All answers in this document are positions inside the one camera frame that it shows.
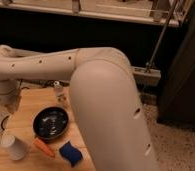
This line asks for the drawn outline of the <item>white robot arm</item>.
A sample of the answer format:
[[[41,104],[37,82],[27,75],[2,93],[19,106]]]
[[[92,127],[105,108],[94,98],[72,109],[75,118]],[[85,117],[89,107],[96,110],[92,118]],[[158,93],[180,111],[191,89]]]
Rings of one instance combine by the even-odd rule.
[[[127,56],[112,47],[19,57],[0,45],[0,103],[19,96],[18,79],[69,84],[75,121],[97,171],[160,171]]]

